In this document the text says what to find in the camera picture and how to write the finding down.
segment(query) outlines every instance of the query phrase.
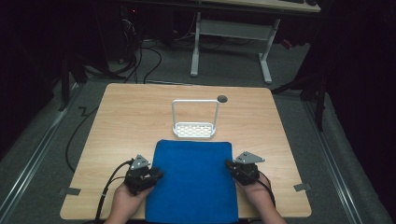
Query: perforated basket bottom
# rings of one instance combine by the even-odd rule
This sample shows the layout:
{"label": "perforated basket bottom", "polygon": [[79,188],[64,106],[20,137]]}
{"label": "perforated basket bottom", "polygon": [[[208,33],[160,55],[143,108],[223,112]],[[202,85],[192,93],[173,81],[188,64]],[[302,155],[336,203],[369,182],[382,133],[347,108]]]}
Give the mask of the perforated basket bottom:
{"label": "perforated basket bottom", "polygon": [[214,133],[213,124],[211,123],[177,123],[174,133],[178,137],[189,138],[208,138]]}

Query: white wire basket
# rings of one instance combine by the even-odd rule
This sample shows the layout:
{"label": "white wire basket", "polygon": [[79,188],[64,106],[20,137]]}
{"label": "white wire basket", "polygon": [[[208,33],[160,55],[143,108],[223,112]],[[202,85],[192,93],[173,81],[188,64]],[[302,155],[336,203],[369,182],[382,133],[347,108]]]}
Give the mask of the white wire basket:
{"label": "white wire basket", "polygon": [[[176,104],[178,103],[213,103],[216,104],[216,112],[213,123],[211,122],[177,122]],[[174,100],[172,103],[173,132],[179,138],[211,138],[216,132],[216,120],[219,112],[218,100]]]}

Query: handheld controller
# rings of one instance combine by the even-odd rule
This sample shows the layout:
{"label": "handheld controller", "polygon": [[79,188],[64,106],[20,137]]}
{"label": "handheld controller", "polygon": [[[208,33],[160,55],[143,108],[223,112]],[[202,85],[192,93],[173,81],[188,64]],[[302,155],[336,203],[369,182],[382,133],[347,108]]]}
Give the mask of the handheld controller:
{"label": "handheld controller", "polygon": [[132,159],[132,161],[126,172],[124,184],[133,195],[157,185],[157,181],[163,178],[163,172],[160,172],[160,168],[149,169],[149,162],[141,155],[137,155],[136,159]]}
{"label": "handheld controller", "polygon": [[263,158],[249,152],[243,152],[234,161],[225,161],[225,165],[235,178],[243,186],[256,183],[260,177],[260,172],[255,162],[262,162]]}

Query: gray carpet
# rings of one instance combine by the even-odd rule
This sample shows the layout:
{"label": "gray carpet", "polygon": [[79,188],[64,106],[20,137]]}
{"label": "gray carpet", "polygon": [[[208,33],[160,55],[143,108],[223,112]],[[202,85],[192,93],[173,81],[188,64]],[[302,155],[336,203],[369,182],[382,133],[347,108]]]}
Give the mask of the gray carpet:
{"label": "gray carpet", "polygon": [[[172,48],[156,44],[153,48],[161,53],[162,62],[148,77],[148,83],[176,82],[197,85],[218,86],[249,86],[273,89],[293,80],[309,46],[287,50],[274,45],[268,63],[274,83],[266,85],[262,79],[260,65],[256,54],[241,51],[229,51],[234,46],[222,44],[217,49],[216,43],[208,43],[201,51],[200,74],[191,78],[191,46],[182,42]],[[153,42],[145,43],[146,47]],[[137,80],[143,81],[144,75],[158,62],[157,53],[143,49],[142,63],[137,70]],[[77,128],[84,120],[81,106],[86,113],[99,106],[105,87],[116,82],[106,77],[90,76],[82,87],[73,104],[68,107],[61,126],[53,137],[49,150],[41,165],[35,172],[26,191],[9,217],[8,223],[82,223],[82,220],[62,220],[59,216],[64,196],[59,194],[60,188],[68,187],[73,177],[65,162],[66,146]],[[18,142],[0,163],[2,185],[0,188],[1,202],[7,197],[17,180],[24,165],[33,155],[45,131],[53,119],[59,114],[61,106],[60,87],[55,88],[55,98],[40,111],[21,135]],[[328,168],[325,165],[321,144],[316,135],[316,128],[300,101],[296,91],[287,91],[275,95],[276,106],[282,119],[290,147],[296,160],[304,183],[312,187],[307,196],[312,207],[312,215],[307,218],[287,218],[288,223],[349,223],[346,211],[334,187]],[[359,162],[348,144],[332,104],[327,97],[324,113],[325,136],[340,166],[340,170],[350,187],[363,223],[392,223],[382,204],[376,198]],[[70,142],[69,159],[73,167],[78,163],[81,150],[89,134],[94,114],[87,118]]]}

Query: hand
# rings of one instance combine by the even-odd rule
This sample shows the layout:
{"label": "hand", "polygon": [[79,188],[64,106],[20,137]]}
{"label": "hand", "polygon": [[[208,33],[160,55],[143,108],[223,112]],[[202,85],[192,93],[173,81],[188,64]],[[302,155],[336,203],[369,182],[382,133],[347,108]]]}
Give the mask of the hand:
{"label": "hand", "polygon": [[[262,173],[260,173],[259,180],[267,186],[268,189],[271,188],[268,179],[265,178]],[[257,209],[262,219],[262,223],[286,223],[285,219],[283,219],[274,207],[270,193],[265,187],[259,183],[243,186],[236,181],[236,184],[245,192],[247,200]]]}
{"label": "hand", "polygon": [[124,224],[139,209],[140,204],[146,199],[154,189],[145,189],[134,196],[125,184],[121,184],[114,192],[111,212],[105,224]]}

